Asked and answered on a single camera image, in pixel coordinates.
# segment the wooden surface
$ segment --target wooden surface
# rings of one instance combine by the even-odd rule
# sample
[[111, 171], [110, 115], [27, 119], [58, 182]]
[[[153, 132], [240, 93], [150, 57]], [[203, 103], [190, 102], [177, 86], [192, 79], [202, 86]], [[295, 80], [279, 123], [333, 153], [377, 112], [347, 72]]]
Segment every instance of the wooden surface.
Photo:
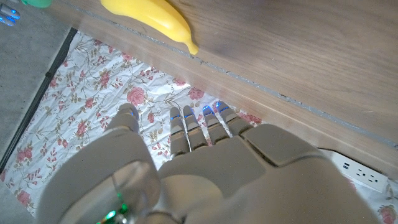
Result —
[[[397, 151], [384, 144], [243, 82], [237, 82], [223, 73], [201, 65], [197, 60], [171, 51], [167, 47], [139, 37], [110, 22], [79, 12], [64, 2], [54, 1], [49, 11], [73, 27], [164, 72], [186, 80], [209, 94], [222, 98], [227, 103], [244, 108], [269, 123], [291, 131], [318, 147], [335, 149], [398, 179]], [[147, 32], [150, 30], [144, 26], [142, 29]]]
[[[64, 1], [187, 51], [98, 0]], [[170, 2], [203, 61], [398, 142], [398, 1]]]

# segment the electrical outlet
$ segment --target electrical outlet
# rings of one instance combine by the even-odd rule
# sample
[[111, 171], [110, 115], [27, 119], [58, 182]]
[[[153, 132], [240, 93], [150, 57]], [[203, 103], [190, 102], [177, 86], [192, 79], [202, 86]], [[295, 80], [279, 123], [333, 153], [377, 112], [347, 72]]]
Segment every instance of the electrical outlet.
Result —
[[340, 170], [341, 173], [351, 177], [352, 179], [356, 179], [371, 189], [377, 190], [378, 192], [383, 192], [385, 189], [387, 179], [385, 175], [364, 166], [342, 154], [321, 149], [329, 159], [337, 166], [337, 169]]

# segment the floral tablecloth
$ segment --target floral tablecloth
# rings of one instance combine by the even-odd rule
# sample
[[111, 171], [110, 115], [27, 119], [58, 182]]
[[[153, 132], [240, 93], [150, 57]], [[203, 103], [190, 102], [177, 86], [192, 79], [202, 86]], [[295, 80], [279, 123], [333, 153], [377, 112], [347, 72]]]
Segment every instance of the floral tablecloth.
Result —
[[[170, 159], [169, 109], [190, 105], [206, 126], [201, 109], [218, 101], [203, 91], [158, 71], [90, 36], [77, 33], [30, 125], [0, 180], [35, 216], [44, 186], [62, 164], [96, 139], [130, 102], [140, 113], [140, 135], [159, 168]], [[253, 125], [261, 119], [236, 112]], [[380, 194], [350, 181], [384, 223], [396, 220], [398, 184]]]

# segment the toy banana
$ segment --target toy banana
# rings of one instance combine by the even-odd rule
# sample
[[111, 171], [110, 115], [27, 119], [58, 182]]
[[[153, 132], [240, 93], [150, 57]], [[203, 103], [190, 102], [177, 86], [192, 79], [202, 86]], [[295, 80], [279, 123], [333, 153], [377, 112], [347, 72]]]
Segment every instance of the toy banana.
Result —
[[110, 12], [128, 16], [151, 26], [170, 39], [187, 45], [191, 54], [198, 53], [185, 19], [164, 0], [101, 0]]

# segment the robot finger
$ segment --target robot finger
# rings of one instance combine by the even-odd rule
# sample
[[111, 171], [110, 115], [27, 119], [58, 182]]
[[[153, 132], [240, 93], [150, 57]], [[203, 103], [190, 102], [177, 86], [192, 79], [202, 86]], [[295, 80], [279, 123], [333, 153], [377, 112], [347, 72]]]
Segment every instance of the robot finger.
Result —
[[170, 109], [170, 134], [170, 152], [172, 159], [190, 152], [180, 110], [176, 107]]
[[246, 130], [252, 128], [247, 121], [238, 116], [235, 111], [229, 108], [226, 103], [219, 101], [217, 102], [216, 106], [219, 114], [223, 118], [226, 125], [228, 125], [229, 131], [233, 136], [240, 135]]
[[10, 16], [7, 16], [3, 13], [0, 12], [0, 22], [4, 23], [7, 26], [14, 26], [15, 25], [15, 20], [11, 18]]
[[222, 139], [229, 138], [229, 135], [225, 131], [223, 125], [218, 121], [214, 112], [209, 106], [203, 108], [203, 115], [207, 124], [207, 130], [210, 135], [211, 143], [215, 145], [218, 141]]
[[187, 126], [187, 133], [191, 151], [194, 151], [202, 146], [207, 146], [207, 141], [203, 135], [203, 131], [198, 124], [198, 121], [193, 114], [190, 106], [185, 106], [183, 109], [185, 125]]
[[3, 3], [0, 3], [0, 12], [14, 20], [21, 18], [19, 12]]
[[138, 118], [137, 109], [132, 104], [125, 103], [119, 107], [118, 113], [106, 127], [106, 131], [118, 127], [127, 127], [131, 131], [138, 133]]

